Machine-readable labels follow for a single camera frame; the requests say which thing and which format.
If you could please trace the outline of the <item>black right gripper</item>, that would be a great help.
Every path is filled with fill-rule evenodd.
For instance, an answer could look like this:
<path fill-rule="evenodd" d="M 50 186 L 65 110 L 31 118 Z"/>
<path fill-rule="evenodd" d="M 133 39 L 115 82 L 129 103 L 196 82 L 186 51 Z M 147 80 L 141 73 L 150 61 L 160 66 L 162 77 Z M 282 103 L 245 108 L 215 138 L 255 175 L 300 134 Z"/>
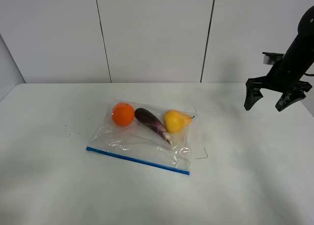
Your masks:
<path fill-rule="evenodd" d="M 246 97 L 244 102 L 246 110 L 251 110 L 263 98 L 260 91 L 261 88 L 283 93 L 275 105 L 277 111 L 281 112 L 290 105 L 305 99 L 306 95 L 304 91 L 309 92 L 312 85 L 304 81 L 297 81 L 290 84 L 284 79 L 270 78 L 268 76 L 249 78 L 246 82 Z"/>

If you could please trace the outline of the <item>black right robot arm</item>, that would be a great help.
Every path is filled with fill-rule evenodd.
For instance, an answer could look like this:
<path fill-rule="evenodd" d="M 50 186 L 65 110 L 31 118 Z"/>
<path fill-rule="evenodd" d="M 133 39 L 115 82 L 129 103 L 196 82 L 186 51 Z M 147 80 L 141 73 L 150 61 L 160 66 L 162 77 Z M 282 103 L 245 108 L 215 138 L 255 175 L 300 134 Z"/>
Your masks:
<path fill-rule="evenodd" d="M 305 93 L 310 91 L 312 85 L 300 79 L 310 75 L 306 72 L 314 62 L 314 8 L 309 8 L 302 16 L 297 36 L 285 54 L 263 54 L 269 58 L 272 67 L 267 75 L 247 80 L 244 108 L 251 110 L 263 98 L 262 88 L 282 93 L 275 105 L 279 112 L 305 99 Z"/>

